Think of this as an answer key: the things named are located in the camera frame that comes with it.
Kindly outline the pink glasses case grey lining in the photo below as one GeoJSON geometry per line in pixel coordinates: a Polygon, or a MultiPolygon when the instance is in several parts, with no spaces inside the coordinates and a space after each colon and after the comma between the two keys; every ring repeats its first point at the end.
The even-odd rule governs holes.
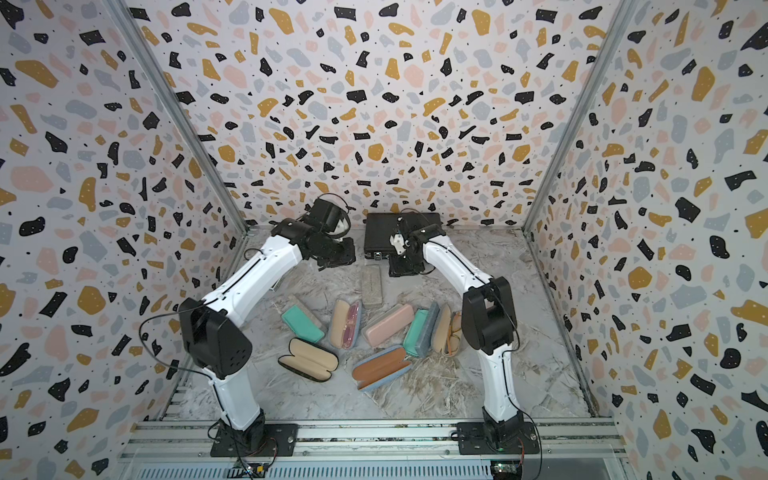
{"type": "Polygon", "coordinates": [[[398,304],[375,317],[363,330],[366,342],[373,348],[381,345],[414,320],[410,304],[398,304]]]}

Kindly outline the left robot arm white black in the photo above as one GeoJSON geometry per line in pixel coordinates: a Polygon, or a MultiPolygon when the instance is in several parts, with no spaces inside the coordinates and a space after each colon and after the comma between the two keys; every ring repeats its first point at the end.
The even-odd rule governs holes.
{"type": "Polygon", "coordinates": [[[247,453],[263,444],[265,415],[251,382],[253,345],[243,326],[268,290],[302,261],[314,260],[321,268],[352,264],[355,251],[347,236],[350,227],[344,212],[285,219],[220,287],[201,300],[187,299],[180,306],[184,349],[208,378],[223,433],[247,453]]]}

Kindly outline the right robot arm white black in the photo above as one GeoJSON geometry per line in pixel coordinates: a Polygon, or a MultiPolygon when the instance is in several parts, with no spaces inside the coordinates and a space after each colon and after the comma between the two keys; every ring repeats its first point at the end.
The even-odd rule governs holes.
{"type": "Polygon", "coordinates": [[[521,445],[525,414],[511,366],[512,344],[519,335],[510,283],[472,264],[440,225],[417,221],[409,214],[396,219],[390,236],[395,250],[389,256],[390,274],[420,274],[429,264],[462,295],[461,332],[478,354],[483,379],[485,440],[497,452],[521,445]]]}

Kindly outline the grey case mint lining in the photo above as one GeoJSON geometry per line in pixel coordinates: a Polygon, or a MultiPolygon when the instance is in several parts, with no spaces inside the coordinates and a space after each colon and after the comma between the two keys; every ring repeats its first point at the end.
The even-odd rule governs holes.
{"type": "Polygon", "coordinates": [[[414,314],[414,320],[403,341],[406,353],[415,358],[423,358],[428,355],[433,331],[440,313],[440,306],[433,302],[427,309],[418,309],[414,314]]]}

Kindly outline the mint green glasses case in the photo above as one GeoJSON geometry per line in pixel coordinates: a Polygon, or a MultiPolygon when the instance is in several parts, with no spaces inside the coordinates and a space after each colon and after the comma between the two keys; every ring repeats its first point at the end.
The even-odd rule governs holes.
{"type": "Polygon", "coordinates": [[[305,342],[316,344],[325,337],[322,326],[299,305],[291,306],[281,314],[281,318],[295,336],[305,342]]]}

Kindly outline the black case beige lining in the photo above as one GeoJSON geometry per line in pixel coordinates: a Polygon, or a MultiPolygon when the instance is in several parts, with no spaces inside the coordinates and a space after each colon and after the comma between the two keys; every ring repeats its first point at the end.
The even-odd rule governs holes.
{"type": "Polygon", "coordinates": [[[300,338],[292,338],[287,355],[278,358],[284,369],[307,380],[323,383],[331,379],[339,366],[339,359],[333,352],[300,338]]]}

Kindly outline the black ribbed briefcase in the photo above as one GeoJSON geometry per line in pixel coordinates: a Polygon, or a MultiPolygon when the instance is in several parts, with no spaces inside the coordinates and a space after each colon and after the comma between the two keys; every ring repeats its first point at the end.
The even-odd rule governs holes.
{"type": "Polygon", "coordinates": [[[401,234],[407,235],[430,224],[441,225],[442,220],[437,213],[420,213],[409,211],[404,213],[370,213],[366,218],[363,253],[368,260],[386,260],[391,255],[397,255],[391,238],[401,234]]]}

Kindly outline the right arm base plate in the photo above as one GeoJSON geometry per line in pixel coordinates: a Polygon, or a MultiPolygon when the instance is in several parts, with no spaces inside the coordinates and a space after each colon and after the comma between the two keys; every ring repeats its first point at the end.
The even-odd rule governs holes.
{"type": "Polygon", "coordinates": [[[500,427],[487,422],[460,422],[451,433],[461,455],[539,454],[539,436],[531,422],[500,427]]]}

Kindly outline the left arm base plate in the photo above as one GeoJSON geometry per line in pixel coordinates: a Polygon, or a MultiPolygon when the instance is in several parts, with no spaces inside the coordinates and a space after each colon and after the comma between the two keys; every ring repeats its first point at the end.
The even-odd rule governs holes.
{"type": "Polygon", "coordinates": [[[296,446],[298,430],[299,426],[295,423],[262,423],[246,431],[221,425],[214,437],[210,456],[214,458],[291,457],[296,446]]]}

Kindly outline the aluminium front rail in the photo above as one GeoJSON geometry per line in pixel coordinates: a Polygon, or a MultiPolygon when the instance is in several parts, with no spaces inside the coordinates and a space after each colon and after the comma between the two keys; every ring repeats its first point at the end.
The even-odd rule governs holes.
{"type": "Polygon", "coordinates": [[[632,479],[608,419],[535,421],[493,449],[460,420],[279,420],[253,453],[209,421],[142,422],[117,461],[119,479],[632,479]]]}

